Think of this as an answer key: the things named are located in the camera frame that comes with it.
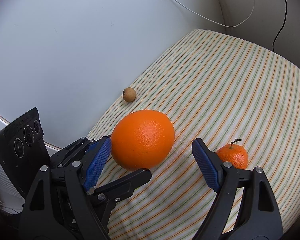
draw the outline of silver rivet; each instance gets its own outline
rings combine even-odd
[[[48,166],[47,165],[42,165],[40,167],[40,171],[46,171],[48,169]]]
[[[74,161],[74,162],[72,163],[72,166],[74,166],[74,167],[79,167],[80,164],[81,164],[80,161]]]
[[[225,166],[226,168],[230,168],[230,167],[232,167],[232,163],[231,162],[224,162],[223,166]]]
[[[99,195],[98,195],[98,200],[104,200],[106,198],[106,196],[105,196],[105,194],[103,194],[103,193],[100,193]]]
[[[257,172],[257,173],[262,173],[262,172],[263,172],[263,169],[262,169],[261,167],[258,167],[258,166],[257,166],[257,167],[256,167],[256,172]]]

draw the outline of orange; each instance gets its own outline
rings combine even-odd
[[[247,151],[242,146],[233,143],[221,147],[216,154],[222,162],[231,162],[237,169],[246,169],[248,166]]]
[[[174,143],[169,118],[158,111],[139,110],[128,114],[111,135],[112,157],[123,168],[135,171],[161,163]]]

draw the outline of striped tablecloth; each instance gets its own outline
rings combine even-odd
[[[256,44],[196,29],[164,52],[131,85],[137,99],[120,97],[88,138],[111,134],[128,113],[161,111],[175,144],[152,169],[151,181],[117,204],[111,239],[192,239],[215,197],[191,153],[200,137],[212,151],[242,138],[248,169],[261,166],[277,199],[284,231],[300,214],[300,69]],[[110,158],[97,186],[128,172]],[[225,231],[234,225],[242,189]]]

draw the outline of ribbed blue rubber pad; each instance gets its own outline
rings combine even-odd
[[[192,142],[192,154],[197,161],[208,187],[218,192],[220,190],[218,173],[197,140]]]
[[[87,152],[92,150],[97,146],[98,143],[95,143],[93,145],[90,145]],[[111,153],[111,139],[107,138],[103,145],[101,146],[100,150],[94,157],[93,161],[90,163],[89,168],[86,172],[86,180],[83,184],[83,187],[86,191],[88,191],[91,187],[95,186],[100,174],[103,170],[103,167],[106,164],[106,161],[108,160],[108,157]]]

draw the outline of white wall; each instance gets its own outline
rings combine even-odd
[[[218,0],[180,0],[222,22]],[[0,0],[0,115],[36,106],[45,141],[86,135],[161,53],[194,28],[171,0]]]
[[[221,0],[225,22],[235,25],[251,11],[253,0]],[[287,0],[287,21],[279,34],[274,50],[300,68],[300,0]],[[227,28],[227,34],[251,41],[272,50],[285,14],[284,0],[255,0],[252,16],[237,28]]]

